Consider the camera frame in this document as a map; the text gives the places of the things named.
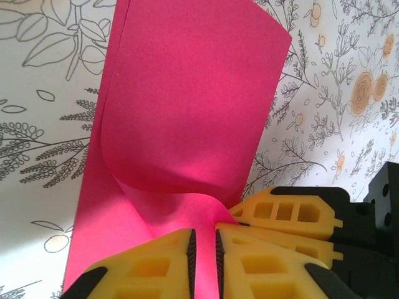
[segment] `berry drawing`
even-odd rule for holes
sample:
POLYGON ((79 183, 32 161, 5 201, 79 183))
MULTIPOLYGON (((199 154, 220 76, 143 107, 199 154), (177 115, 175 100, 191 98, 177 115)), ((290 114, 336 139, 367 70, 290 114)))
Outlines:
POLYGON ((66 230, 64 230, 61 226, 49 221, 32 221, 31 224, 35 224, 41 227, 45 227, 47 229, 52 229, 61 232, 56 235, 53 235, 44 242, 44 250, 50 254, 60 252, 61 250, 63 250, 68 246, 71 237, 67 234, 71 233, 72 230, 74 229, 74 226, 72 225, 68 227, 66 230))

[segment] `floral wallpaper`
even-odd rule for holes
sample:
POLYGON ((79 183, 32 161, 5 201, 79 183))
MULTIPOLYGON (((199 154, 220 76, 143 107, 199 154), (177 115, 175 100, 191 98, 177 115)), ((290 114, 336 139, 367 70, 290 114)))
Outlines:
MULTIPOLYGON (((243 199, 399 162, 399 2, 256 0, 293 37, 243 199)), ((0 299, 60 297, 116 0, 0 0, 0 299)))

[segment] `pink paper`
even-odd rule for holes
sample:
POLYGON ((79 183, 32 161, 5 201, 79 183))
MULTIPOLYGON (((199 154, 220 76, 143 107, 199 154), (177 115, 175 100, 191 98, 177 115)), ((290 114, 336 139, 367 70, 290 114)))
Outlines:
POLYGON ((65 288, 92 263, 197 230, 196 293, 218 298, 214 225, 234 223, 291 37, 251 0, 119 0, 65 288))

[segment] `pink sheet of paper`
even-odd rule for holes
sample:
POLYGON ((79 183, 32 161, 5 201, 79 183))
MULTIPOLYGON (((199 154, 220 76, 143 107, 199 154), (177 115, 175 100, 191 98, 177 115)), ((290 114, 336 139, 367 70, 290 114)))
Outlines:
POLYGON ((118 0, 64 288, 192 227, 195 297, 218 298, 214 225, 234 223, 290 42, 251 0, 118 0))

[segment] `wallpaper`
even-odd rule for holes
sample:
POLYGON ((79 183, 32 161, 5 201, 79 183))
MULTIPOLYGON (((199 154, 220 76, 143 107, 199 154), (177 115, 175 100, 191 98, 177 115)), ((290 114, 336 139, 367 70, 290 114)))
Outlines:
MULTIPOLYGON (((362 201, 399 162, 399 2, 256 2, 293 40, 243 199, 362 201)), ((0 299, 60 297, 115 4, 0 0, 0 299)))

